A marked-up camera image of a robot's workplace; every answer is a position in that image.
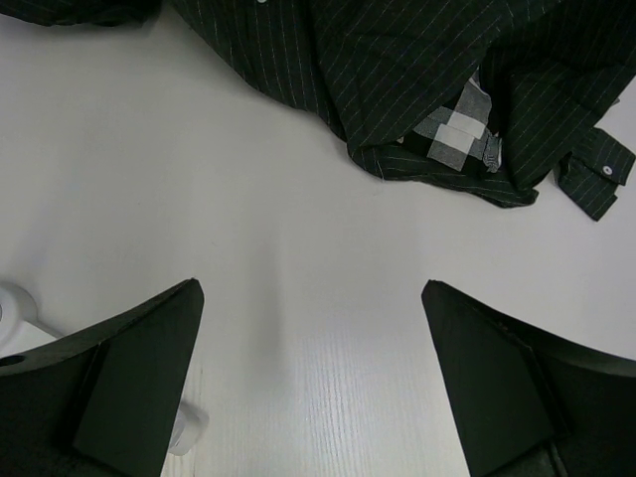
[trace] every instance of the pinstripe shirt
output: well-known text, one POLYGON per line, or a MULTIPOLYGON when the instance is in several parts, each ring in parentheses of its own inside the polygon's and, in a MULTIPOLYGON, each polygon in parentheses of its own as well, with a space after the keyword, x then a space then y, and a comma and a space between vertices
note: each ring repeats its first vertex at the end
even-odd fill
MULTIPOLYGON (((98 2, 92 16, 82 9, 91 4, 77 1, 0 0, 0 12, 48 25, 99 23, 99 5, 143 12, 155 0, 98 2)), ((534 186, 558 170, 559 186, 599 220, 634 163, 594 128, 636 75, 633 0, 172 3, 245 81, 318 114, 354 162, 384 180, 426 182, 510 208, 532 204, 534 186), (478 68, 502 118, 499 172, 470 177, 397 143, 478 68)))

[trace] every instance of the shirt sleeve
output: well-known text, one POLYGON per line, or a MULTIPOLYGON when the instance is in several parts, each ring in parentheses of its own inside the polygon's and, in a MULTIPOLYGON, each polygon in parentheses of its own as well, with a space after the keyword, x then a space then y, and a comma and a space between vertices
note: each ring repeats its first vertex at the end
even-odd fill
POLYGON ((636 156, 605 131, 593 128, 560 161, 558 185, 595 221, 616 202, 636 156))

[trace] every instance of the white surface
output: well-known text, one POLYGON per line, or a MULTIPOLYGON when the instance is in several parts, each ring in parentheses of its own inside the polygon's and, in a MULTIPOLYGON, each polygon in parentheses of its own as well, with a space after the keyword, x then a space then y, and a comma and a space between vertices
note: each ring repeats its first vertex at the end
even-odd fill
MULTIPOLYGON (((606 123, 636 149, 635 120, 633 86, 606 123)), ((636 358, 636 183, 599 224, 552 181, 514 211, 383 184, 172 12, 137 31, 1 19, 0 161, 0 273, 51 327, 201 279, 186 398, 210 427, 165 476, 467 476, 429 278, 636 358)))
POLYGON ((13 283, 0 281, 0 358, 55 341, 34 323, 38 307, 31 295, 13 283))

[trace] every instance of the checkered fabric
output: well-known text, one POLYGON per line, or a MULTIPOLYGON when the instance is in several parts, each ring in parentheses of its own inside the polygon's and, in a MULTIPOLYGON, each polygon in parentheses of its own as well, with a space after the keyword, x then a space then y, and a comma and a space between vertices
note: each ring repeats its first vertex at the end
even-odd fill
POLYGON ((455 97, 429 114, 398 143, 473 177, 501 166, 501 138, 488 128, 490 95, 479 86, 479 72, 455 97))

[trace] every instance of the shirt cuff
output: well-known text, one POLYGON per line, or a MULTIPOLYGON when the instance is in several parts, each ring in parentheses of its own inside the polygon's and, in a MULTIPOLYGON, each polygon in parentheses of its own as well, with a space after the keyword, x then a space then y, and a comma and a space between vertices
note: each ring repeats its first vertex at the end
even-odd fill
POLYGON ((636 156, 606 132, 592 129, 571 154, 560 161, 558 185, 593 220, 600 220, 616 202, 636 156))

